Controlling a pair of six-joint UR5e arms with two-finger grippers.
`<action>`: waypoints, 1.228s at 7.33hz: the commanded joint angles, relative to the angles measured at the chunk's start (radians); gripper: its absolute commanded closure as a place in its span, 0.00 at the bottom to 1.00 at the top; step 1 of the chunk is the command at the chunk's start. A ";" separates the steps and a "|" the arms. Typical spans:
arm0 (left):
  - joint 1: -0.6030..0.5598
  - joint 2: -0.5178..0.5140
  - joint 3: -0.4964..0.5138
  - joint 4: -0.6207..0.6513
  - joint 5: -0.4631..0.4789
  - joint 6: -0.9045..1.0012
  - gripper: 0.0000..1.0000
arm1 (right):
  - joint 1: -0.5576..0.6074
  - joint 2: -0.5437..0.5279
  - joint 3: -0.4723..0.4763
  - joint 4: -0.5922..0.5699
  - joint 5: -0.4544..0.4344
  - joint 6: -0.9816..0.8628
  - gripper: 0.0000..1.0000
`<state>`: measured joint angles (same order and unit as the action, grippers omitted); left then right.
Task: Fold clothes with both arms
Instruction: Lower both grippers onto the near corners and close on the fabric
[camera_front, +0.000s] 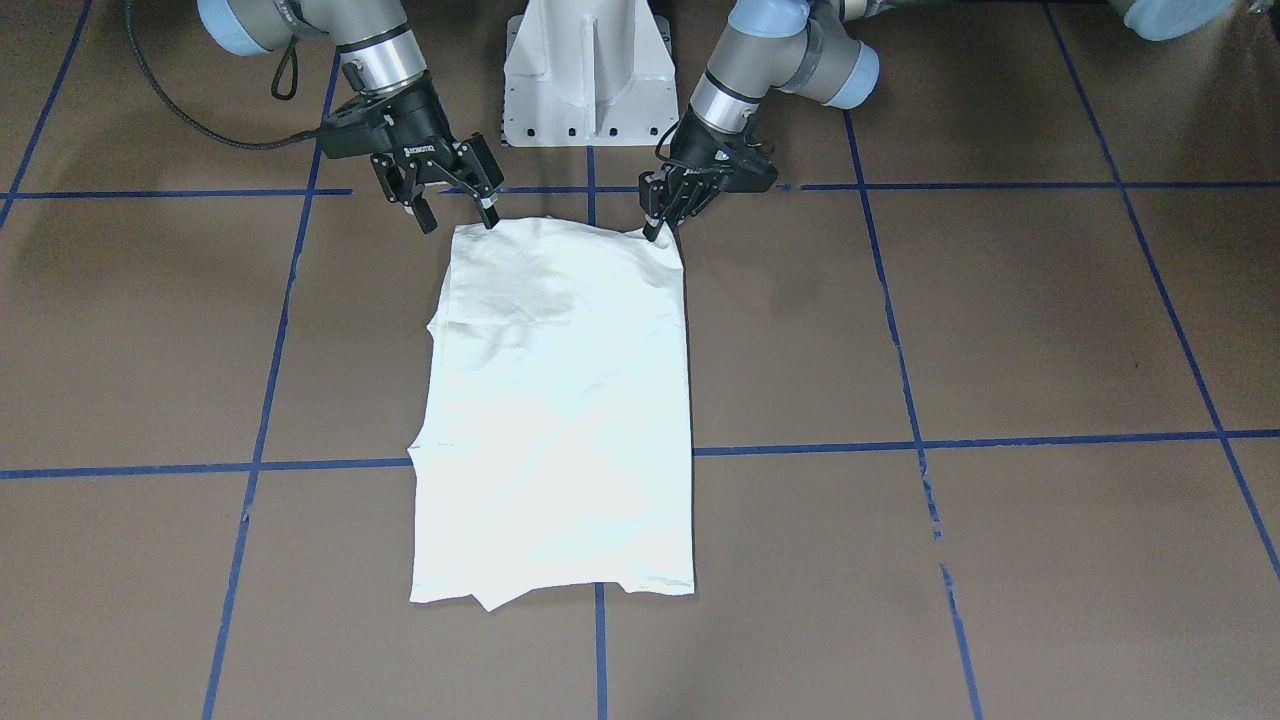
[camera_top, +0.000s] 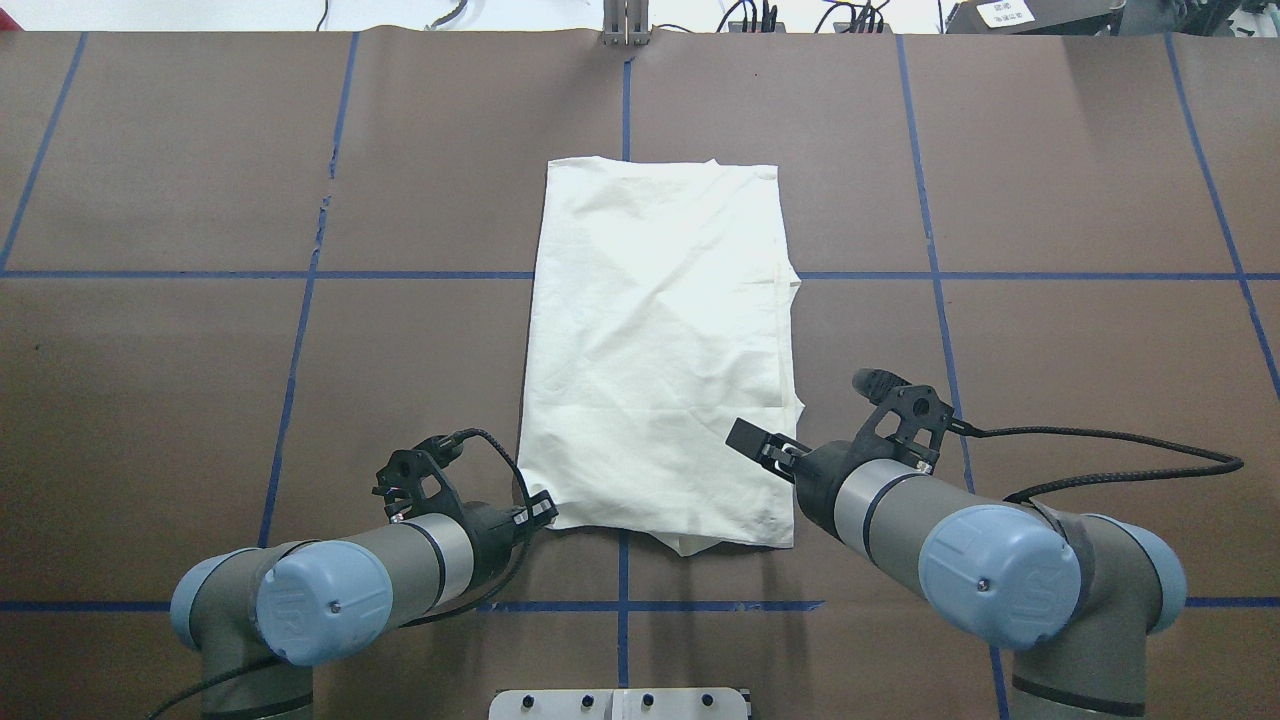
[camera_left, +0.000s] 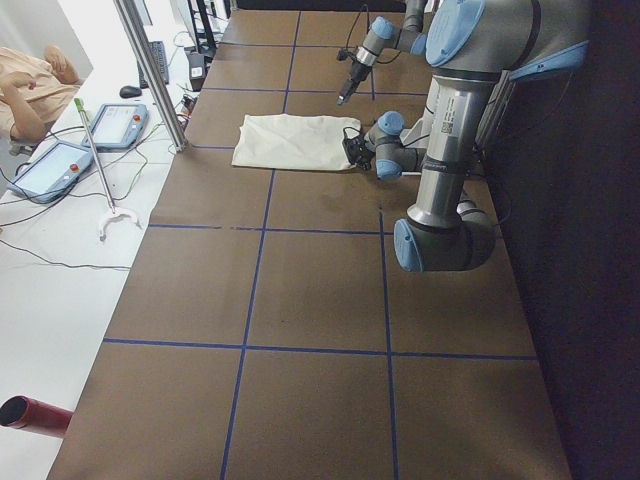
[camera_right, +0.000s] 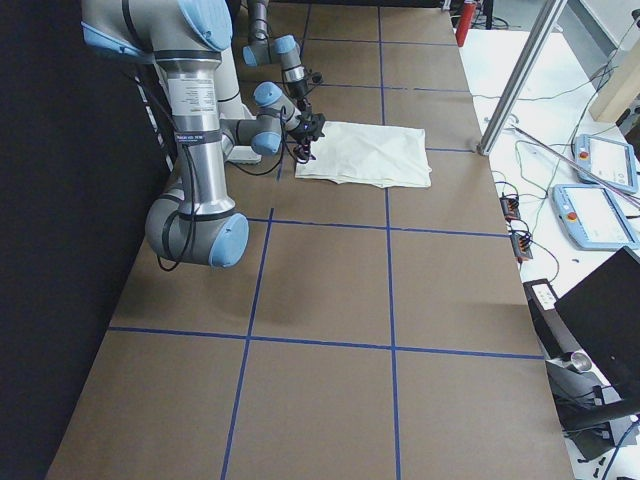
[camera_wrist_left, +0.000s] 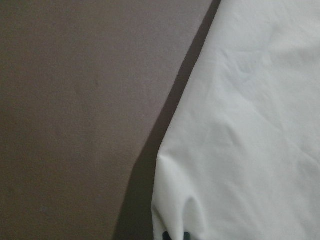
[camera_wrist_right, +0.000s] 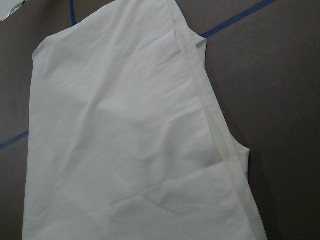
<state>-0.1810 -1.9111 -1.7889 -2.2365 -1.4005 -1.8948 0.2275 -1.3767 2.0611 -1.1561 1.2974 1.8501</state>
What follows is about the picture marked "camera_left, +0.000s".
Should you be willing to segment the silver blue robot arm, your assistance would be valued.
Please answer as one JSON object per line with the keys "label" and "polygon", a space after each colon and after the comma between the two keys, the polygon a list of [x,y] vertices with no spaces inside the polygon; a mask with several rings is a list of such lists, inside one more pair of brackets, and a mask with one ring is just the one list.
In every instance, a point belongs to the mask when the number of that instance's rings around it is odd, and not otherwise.
{"label": "silver blue robot arm", "polygon": [[337,104],[349,101],[358,87],[372,72],[380,55],[385,49],[411,55],[424,55],[427,35],[423,32],[424,15],[427,1],[406,1],[404,20],[401,26],[395,25],[383,16],[378,16],[370,25],[361,45],[350,50],[346,45],[339,50],[338,61],[351,60],[348,79],[341,87]]}
{"label": "silver blue robot arm", "polygon": [[511,80],[548,78],[579,68],[586,56],[591,5],[587,1],[444,1],[430,23],[425,3],[410,1],[405,19],[371,24],[349,53],[346,102],[387,49],[423,56],[432,82],[420,121],[427,145],[402,142],[404,120],[389,111],[367,132],[346,128],[348,161],[374,169],[381,180],[405,172],[421,176],[417,199],[394,226],[400,266],[410,272],[466,271],[492,254],[496,234],[487,214],[463,189],[474,141],[492,90]]}

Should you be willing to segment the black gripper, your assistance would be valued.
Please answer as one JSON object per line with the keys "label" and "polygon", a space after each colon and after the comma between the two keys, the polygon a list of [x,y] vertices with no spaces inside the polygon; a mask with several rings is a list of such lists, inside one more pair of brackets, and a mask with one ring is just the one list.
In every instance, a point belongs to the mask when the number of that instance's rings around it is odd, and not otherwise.
{"label": "black gripper", "polygon": [[362,131],[355,127],[344,127],[342,147],[351,166],[361,170],[371,169],[373,152],[367,148]]}
{"label": "black gripper", "polygon": [[343,105],[349,101],[358,85],[364,81],[371,72],[371,52],[365,47],[357,47],[354,51],[341,48],[337,54],[338,61],[352,60],[348,79],[341,87],[336,103]]}

